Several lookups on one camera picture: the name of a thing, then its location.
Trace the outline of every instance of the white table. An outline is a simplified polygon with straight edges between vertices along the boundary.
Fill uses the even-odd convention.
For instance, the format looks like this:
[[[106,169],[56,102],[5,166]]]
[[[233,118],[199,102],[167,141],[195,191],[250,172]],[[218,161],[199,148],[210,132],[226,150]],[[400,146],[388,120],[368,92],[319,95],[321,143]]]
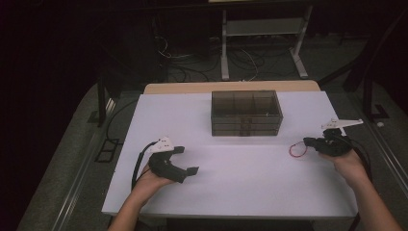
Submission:
[[[144,94],[135,110],[102,212],[115,215],[131,190],[139,153],[169,136],[185,146],[174,165],[200,167],[183,184],[156,193],[142,208],[161,218],[351,218],[352,190],[313,148],[293,158],[289,147],[321,137],[336,114],[323,91],[278,91],[284,119],[276,137],[212,137],[209,93]],[[149,158],[146,153],[141,166]]]

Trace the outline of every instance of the cable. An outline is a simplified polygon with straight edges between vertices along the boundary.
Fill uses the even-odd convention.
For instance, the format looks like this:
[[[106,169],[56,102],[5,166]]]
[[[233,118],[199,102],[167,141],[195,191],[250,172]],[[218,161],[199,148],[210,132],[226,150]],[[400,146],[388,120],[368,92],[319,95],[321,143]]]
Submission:
[[[292,157],[295,157],[295,158],[299,158],[299,157],[303,156],[304,154],[306,154],[306,152],[307,152],[307,146],[306,146],[305,150],[303,151],[303,153],[300,154],[300,155],[294,155],[293,152],[292,152],[292,148],[293,148],[294,146],[296,146],[296,145],[302,143],[302,142],[304,142],[304,141],[300,141],[300,142],[297,142],[297,143],[291,145],[291,146],[289,147],[289,155],[291,155]]]
[[[146,174],[146,172],[149,171],[149,170],[150,170],[150,168],[149,168],[148,170],[144,171],[144,172],[139,176],[139,178],[135,181],[135,185],[136,185],[136,183],[138,183],[139,179],[141,179],[142,176],[143,176],[144,174]]]
[[[121,109],[119,109],[119,110],[112,116],[111,120],[110,120],[109,123],[108,123],[108,127],[107,127],[106,133],[105,133],[106,139],[107,139],[110,143],[112,143],[112,144],[117,144],[117,145],[123,145],[122,142],[121,142],[121,143],[113,143],[113,142],[111,142],[111,138],[109,137],[109,128],[111,127],[111,124],[112,124],[112,121],[114,121],[114,118],[115,118],[120,112],[122,112],[125,108],[129,107],[130,105],[132,105],[132,104],[134,104],[134,103],[136,103],[136,102],[138,102],[137,99],[136,99],[136,100],[133,100],[132,102],[130,102],[130,103],[128,103],[128,104],[126,104],[125,106],[123,106]]]
[[[255,75],[251,78],[251,79],[249,79],[248,80],[248,82],[249,81],[251,81],[251,80],[253,80],[253,79],[255,79],[257,76],[258,76],[258,66],[255,64],[255,62],[254,62],[254,60],[252,59],[252,57],[246,52],[246,51],[244,51],[243,49],[241,49],[242,50],[242,52],[243,53],[245,53],[248,57],[249,57],[249,59],[252,61],[252,63],[254,64],[254,67],[255,67],[255,70],[256,70],[256,73],[255,73]]]
[[[139,171],[139,167],[141,164],[141,160],[144,157],[144,152],[146,152],[147,148],[149,148],[150,146],[156,144],[156,141],[151,142],[150,144],[148,144],[141,153],[139,153],[139,157],[138,157],[138,161],[136,162],[135,165],[135,169],[133,170],[133,175],[132,175],[132,189],[135,187],[136,182],[139,180],[139,178],[137,178],[138,176],[138,171]]]

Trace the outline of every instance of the transparent container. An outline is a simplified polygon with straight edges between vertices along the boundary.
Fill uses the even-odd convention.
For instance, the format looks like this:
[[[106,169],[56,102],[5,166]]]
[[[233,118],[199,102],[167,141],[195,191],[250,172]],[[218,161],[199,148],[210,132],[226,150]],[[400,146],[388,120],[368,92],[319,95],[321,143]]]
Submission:
[[[213,91],[213,136],[276,136],[283,116],[275,90]]]

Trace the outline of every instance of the hand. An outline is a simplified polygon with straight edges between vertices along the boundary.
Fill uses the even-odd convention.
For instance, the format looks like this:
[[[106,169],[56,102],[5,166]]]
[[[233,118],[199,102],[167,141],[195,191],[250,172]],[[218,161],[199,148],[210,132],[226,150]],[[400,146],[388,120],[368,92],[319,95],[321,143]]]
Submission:
[[[174,183],[172,180],[157,176],[148,165],[143,168],[141,174],[129,196],[140,206],[143,206],[161,187]]]
[[[369,180],[360,157],[353,149],[338,157],[328,156],[323,153],[319,153],[319,155],[334,164],[335,169],[351,188],[361,181]]]

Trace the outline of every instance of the wrist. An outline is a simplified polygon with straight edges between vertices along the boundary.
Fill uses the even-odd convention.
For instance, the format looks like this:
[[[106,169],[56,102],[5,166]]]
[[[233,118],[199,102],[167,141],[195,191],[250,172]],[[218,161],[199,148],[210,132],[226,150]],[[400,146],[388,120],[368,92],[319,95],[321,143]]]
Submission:
[[[366,187],[371,187],[372,182],[369,180],[367,175],[356,177],[353,180],[347,181],[348,186],[354,191],[364,189]]]

